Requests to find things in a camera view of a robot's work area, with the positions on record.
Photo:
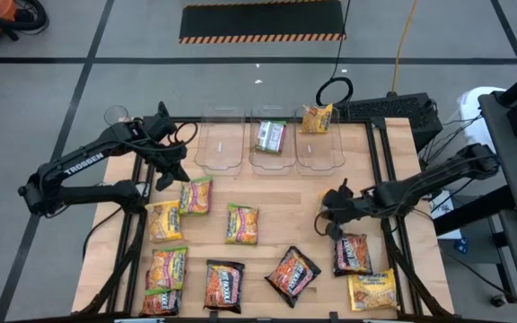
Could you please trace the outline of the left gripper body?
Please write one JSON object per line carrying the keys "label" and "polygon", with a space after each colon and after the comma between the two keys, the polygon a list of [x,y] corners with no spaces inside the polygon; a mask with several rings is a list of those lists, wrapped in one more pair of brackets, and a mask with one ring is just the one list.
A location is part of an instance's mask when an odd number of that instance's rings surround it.
{"label": "left gripper body", "polygon": [[187,157],[187,147],[183,142],[173,142],[162,144],[161,140],[174,134],[178,128],[174,121],[171,120],[171,127],[161,130],[157,122],[159,117],[144,117],[140,122],[140,127],[144,133],[146,140],[141,144],[140,150],[151,154],[149,160],[155,162],[155,166],[159,169],[178,169],[183,159]]}

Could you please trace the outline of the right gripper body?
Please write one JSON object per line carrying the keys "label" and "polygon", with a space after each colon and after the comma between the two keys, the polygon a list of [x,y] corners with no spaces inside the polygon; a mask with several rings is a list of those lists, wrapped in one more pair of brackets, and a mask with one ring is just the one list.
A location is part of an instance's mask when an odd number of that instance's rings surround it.
{"label": "right gripper body", "polygon": [[372,196],[366,193],[359,197],[342,197],[336,190],[329,190],[325,201],[330,209],[322,212],[322,217],[333,223],[349,223],[365,216],[377,217]]}

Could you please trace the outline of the lime chili shrimp ramen pack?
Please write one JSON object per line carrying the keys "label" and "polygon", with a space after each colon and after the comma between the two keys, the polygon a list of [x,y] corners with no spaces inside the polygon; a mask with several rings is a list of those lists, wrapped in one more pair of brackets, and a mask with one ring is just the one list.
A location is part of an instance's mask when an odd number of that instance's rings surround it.
{"label": "lime chili shrimp ramen pack", "polygon": [[185,277],[187,251],[187,247],[154,249],[152,264],[146,278],[147,289],[181,290]]}
{"label": "lime chili shrimp ramen pack", "polygon": [[230,203],[225,243],[256,245],[259,239],[258,219],[258,208]]}
{"label": "lime chili shrimp ramen pack", "polygon": [[286,129],[285,121],[262,120],[253,147],[261,152],[281,153]]}
{"label": "lime chili shrimp ramen pack", "polygon": [[211,209],[213,178],[193,179],[181,184],[180,214],[208,214]]}

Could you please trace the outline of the clear plastic bin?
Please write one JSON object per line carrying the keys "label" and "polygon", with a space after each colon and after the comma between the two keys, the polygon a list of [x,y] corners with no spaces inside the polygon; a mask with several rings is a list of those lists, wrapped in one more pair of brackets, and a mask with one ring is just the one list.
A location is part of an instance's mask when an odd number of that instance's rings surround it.
{"label": "clear plastic bin", "polygon": [[302,134],[302,106],[294,111],[296,119],[296,169],[304,176],[328,176],[346,161],[340,134],[340,112],[334,107],[329,131],[324,134]]}
{"label": "clear plastic bin", "polygon": [[237,176],[241,172],[245,120],[245,111],[234,106],[202,111],[195,163],[205,174]]}
{"label": "clear plastic bin", "polygon": [[[262,120],[285,121],[287,124],[281,153],[261,152],[253,147]],[[250,111],[249,162],[258,175],[287,175],[296,164],[295,129],[296,119],[280,106],[261,106]]]}

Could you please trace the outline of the clear plastic cup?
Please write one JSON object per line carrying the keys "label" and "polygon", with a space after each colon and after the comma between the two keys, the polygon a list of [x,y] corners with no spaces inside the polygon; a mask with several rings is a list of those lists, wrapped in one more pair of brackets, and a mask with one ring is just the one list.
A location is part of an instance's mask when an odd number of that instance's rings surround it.
{"label": "clear plastic cup", "polygon": [[123,105],[113,105],[107,108],[103,114],[103,120],[111,127],[117,123],[128,123],[133,119],[129,115],[127,108]]}

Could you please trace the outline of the white paper sheet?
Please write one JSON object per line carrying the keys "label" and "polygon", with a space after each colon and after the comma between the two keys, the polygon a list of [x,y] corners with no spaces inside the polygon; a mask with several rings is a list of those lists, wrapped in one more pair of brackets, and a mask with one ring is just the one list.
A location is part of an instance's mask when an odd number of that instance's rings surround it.
{"label": "white paper sheet", "polygon": [[[448,190],[442,190],[440,194],[429,201],[431,216],[434,219],[454,210],[455,204],[449,199],[449,196],[450,192]],[[461,238],[460,229],[438,236],[439,240],[460,240]]]}

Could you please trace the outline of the orange noodle pack green band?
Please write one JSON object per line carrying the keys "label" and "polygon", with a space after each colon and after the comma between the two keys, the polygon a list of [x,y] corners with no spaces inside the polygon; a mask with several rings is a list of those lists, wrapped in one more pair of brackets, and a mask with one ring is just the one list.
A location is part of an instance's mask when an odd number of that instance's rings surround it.
{"label": "orange noodle pack green band", "polygon": [[145,297],[139,316],[177,316],[180,313],[182,290],[155,288],[150,281],[150,274],[150,271],[145,274]]}

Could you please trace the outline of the black yellow striped floor mat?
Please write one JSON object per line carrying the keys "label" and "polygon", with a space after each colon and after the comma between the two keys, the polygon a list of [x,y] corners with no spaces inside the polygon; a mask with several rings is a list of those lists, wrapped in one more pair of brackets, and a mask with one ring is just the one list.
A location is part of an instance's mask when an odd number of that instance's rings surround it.
{"label": "black yellow striped floor mat", "polygon": [[179,43],[340,41],[346,38],[340,0],[191,4],[183,8]]}

